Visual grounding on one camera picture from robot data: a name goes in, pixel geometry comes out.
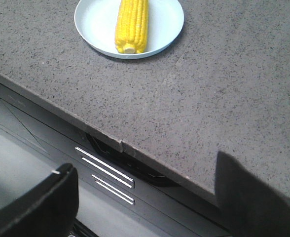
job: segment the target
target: gray speckled countertop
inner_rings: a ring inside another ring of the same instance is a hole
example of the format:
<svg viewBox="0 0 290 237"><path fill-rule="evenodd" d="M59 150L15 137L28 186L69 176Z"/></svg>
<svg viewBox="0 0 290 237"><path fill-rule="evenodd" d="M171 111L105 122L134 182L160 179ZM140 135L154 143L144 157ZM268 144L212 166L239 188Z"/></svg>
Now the gray speckled countertop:
<svg viewBox="0 0 290 237"><path fill-rule="evenodd" d="M218 150L290 197L290 1L180 0L163 52L124 61L77 0L0 0L0 83L215 203Z"/></svg>

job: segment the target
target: white plate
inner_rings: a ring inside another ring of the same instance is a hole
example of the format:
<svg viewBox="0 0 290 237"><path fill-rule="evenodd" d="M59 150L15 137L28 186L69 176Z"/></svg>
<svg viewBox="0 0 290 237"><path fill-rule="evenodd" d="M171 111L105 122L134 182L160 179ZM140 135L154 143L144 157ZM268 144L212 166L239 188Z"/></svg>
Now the white plate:
<svg viewBox="0 0 290 237"><path fill-rule="evenodd" d="M180 33L184 15L178 0L149 0L148 41L144 53L118 53L114 43L121 0L80 0L74 21L80 35L96 50L115 58L152 56L170 45Z"/></svg>

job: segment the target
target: silver handle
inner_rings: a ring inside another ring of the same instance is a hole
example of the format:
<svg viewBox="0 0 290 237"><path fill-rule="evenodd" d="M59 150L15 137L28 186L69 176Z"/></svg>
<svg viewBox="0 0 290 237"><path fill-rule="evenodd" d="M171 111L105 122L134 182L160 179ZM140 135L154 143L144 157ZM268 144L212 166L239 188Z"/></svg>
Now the silver handle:
<svg viewBox="0 0 290 237"><path fill-rule="evenodd" d="M89 154L83 149L79 147L75 147L75 149L77 153L80 155L81 159L86 163L92 165L106 176L110 176L111 178L129 187L130 189L134 188L134 180L129 176L123 174L122 172L118 171L117 169L113 168L111 165L103 162L102 160L94 157L92 154Z"/></svg>
<svg viewBox="0 0 290 237"><path fill-rule="evenodd" d="M105 188L106 190L113 193L117 197L126 201L128 204L131 204L131 205L135 204L135 200L131 198L130 196L128 196L127 194L125 194L124 192L120 191L119 189L115 188L114 186L112 186L111 184L107 183L106 181L104 181L103 179L99 178L98 176L94 174L92 174L91 176L94 177L95 182L101 187Z"/></svg>

